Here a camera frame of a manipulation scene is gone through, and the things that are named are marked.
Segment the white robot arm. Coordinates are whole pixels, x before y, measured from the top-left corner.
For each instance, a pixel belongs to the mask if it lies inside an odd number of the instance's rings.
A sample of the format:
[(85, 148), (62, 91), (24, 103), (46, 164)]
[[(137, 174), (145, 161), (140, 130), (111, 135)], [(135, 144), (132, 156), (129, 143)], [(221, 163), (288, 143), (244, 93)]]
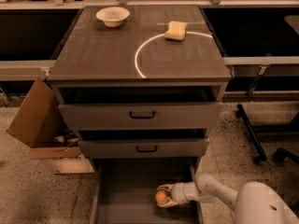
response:
[(155, 200), (162, 208), (220, 200), (235, 212), (235, 224), (299, 224), (299, 218), (281, 197), (260, 182), (248, 182), (234, 190), (211, 175), (200, 174), (193, 182), (159, 186)]

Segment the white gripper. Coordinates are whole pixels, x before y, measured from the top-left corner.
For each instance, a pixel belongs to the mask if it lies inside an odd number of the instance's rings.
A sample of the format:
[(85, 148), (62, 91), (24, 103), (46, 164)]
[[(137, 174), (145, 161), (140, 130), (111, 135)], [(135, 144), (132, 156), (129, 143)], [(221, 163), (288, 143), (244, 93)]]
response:
[(185, 204), (187, 199), (184, 194), (184, 184), (177, 183), (177, 184), (164, 184), (157, 188), (158, 191), (164, 190), (167, 192), (171, 191), (171, 198), (166, 197), (165, 199), (158, 199), (157, 205), (161, 208), (170, 208), (174, 207), (178, 204)]

